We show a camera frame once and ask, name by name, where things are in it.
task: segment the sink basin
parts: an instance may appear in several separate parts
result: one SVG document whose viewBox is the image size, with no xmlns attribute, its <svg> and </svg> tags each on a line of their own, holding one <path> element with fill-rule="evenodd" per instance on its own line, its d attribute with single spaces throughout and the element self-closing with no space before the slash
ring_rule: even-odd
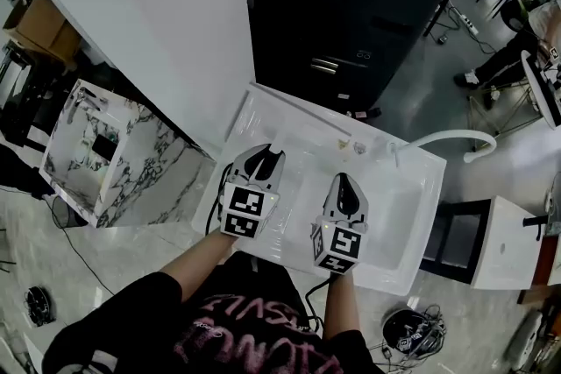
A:
<svg viewBox="0 0 561 374">
<path fill-rule="evenodd" d="M 388 293 L 408 293 L 429 239 L 446 161 L 422 149 L 400 156 L 387 145 L 405 144 L 383 131 L 272 89 L 254 85 L 245 100 L 193 226 L 204 232 L 220 175 L 240 153 L 265 143 L 282 149 L 286 163 L 279 203 L 256 240 L 239 239 L 239 249 L 321 277 L 313 265 L 311 223 L 336 174 L 355 179 L 368 202 L 369 241 L 355 267 L 355 284 Z M 219 226 L 216 214 L 211 228 Z"/>
<path fill-rule="evenodd" d="M 40 174 L 96 227 L 188 221 L 214 166 L 148 108 L 78 80 Z"/>
</svg>

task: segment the tiled floor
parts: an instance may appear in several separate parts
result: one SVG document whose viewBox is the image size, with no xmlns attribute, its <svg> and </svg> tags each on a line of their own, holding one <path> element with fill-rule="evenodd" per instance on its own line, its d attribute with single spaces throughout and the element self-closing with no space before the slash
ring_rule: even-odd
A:
<svg viewBox="0 0 561 374">
<path fill-rule="evenodd" d="M 479 38 L 498 47 L 511 36 L 499 18 L 484 18 L 489 4 L 475 0 L 453 0 L 476 25 Z M 442 28 L 437 27 L 435 36 Z M 464 32 L 449 33 L 445 46 L 430 39 L 420 39 L 380 99 L 383 116 L 373 124 L 400 138 L 412 140 L 429 132 L 466 127 L 465 93 L 451 83 L 455 73 L 475 67 L 486 59 L 475 42 Z M 546 130 L 539 123 L 531 132 L 542 138 Z M 466 166 L 461 154 L 469 150 L 466 141 L 446 142 L 428 147 L 449 160 L 443 186 L 443 198 L 478 200 L 501 194 L 521 206 L 538 208 L 538 199 L 550 183 L 547 173 L 555 170 L 557 154 L 548 147 L 533 165 L 527 158 L 526 144 L 505 141 L 504 150 L 487 161 Z M 524 170 L 536 169 L 531 197 L 512 187 Z M 488 182 L 478 185 L 477 176 L 485 173 Z M 24 317 L 23 291 L 34 285 L 48 288 L 56 304 L 58 319 L 74 322 L 109 296 L 98 281 L 72 252 L 61 230 L 56 229 L 43 202 L 22 194 L 0 191 L 0 221 L 9 230 L 12 251 L 18 262 L 11 275 L 0 272 L 0 304 L 9 324 L 29 332 Z M 133 280 L 159 269 L 200 238 L 188 223 L 130 227 L 118 229 L 70 229 L 69 237 L 76 249 L 113 292 Z M 299 272 L 293 279 L 301 293 L 318 283 L 318 279 Z M 408 298 L 357 289 L 362 330 L 369 345 L 381 341 L 380 320 L 383 314 Z M 472 290 L 469 286 L 419 272 L 410 295 L 420 298 L 419 308 L 432 303 L 441 306 L 448 328 L 443 350 L 415 369 L 418 374 L 486 374 L 506 372 L 501 356 L 508 341 L 526 313 L 517 306 L 518 292 Z M 325 291 L 313 295 L 318 314 L 324 310 Z M 378 350 L 375 361 L 384 362 Z"/>
</svg>

